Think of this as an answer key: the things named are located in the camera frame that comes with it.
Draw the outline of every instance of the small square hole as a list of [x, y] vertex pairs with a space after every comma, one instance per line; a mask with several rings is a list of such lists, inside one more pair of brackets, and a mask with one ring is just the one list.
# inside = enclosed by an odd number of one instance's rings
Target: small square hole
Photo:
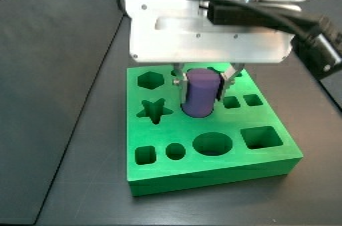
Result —
[[263, 105], [262, 100], [256, 94], [243, 95], [246, 103], [248, 106], [260, 106]]
[[240, 107], [240, 103], [235, 96], [224, 97], [223, 99], [223, 105], [226, 109], [234, 109]]
[[135, 162], [137, 165], [152, 164], [156, 161], [155, 147], [144, 146], [135, 150]]
[[240, 130], [248, 149], [262, 149], [283, 145], [279, 135], [271, 126]]

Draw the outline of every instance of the table surface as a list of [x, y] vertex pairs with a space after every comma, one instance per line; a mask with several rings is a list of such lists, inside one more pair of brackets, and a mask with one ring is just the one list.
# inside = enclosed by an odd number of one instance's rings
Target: table surface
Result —
[[[306, 11], [342, 29], [341, 0]], [[37, 224], [342, 224], [341, 112], [295, 56], [248, 72], [304, 154], [287, 176], [133, 198], [125, 181], [124, 19], [87, 101]]]

